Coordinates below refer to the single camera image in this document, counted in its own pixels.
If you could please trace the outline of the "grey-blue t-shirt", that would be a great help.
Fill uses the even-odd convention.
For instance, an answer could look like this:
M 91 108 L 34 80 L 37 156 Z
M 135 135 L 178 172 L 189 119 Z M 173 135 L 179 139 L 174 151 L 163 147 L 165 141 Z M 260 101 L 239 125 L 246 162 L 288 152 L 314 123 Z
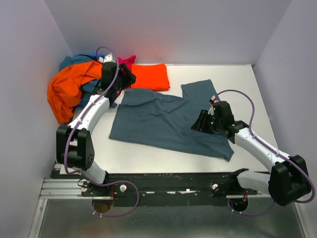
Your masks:
M 182 97 L 150 89 L 126 90 L 109 138 L 230 161 L 234 151 L 227 139 L 191 129 L 216 95 L 212 81 L 183 84 L 181 90 Z

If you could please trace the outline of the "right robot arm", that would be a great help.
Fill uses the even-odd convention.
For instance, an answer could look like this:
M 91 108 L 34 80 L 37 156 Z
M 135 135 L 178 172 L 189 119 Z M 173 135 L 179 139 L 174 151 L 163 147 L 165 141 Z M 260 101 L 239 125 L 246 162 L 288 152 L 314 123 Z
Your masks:
M 250 125 L 234 119 L 226 101 L 214 103 L 209 111 L 202 110 L 191 129 L 219 133 L 265 166 L 268 174 L 248 169 L 236 171 L 233 179 L 241 188 L 268 194 L 280 206 L 302 203 L 301 198 L 307 194 L 311 195 L 307 203 L 315 198 L 316 188 L 309 178 L 305 159 L 299 155 L 290 156 L 257 137 Z

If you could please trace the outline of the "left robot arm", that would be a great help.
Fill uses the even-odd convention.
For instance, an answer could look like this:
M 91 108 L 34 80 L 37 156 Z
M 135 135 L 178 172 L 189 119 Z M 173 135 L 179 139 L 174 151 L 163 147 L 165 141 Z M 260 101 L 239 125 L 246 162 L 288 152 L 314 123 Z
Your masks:
M 119 92 L 136 81 L 136 76 L 124 63 L 106 62 L 92 90 L 89 101 L 77 118 L 56 131 L 56 160 L 67 175 L 79 174 L 88 182 L 108 187 L 107 171 L 95 162 L 92 132 Z

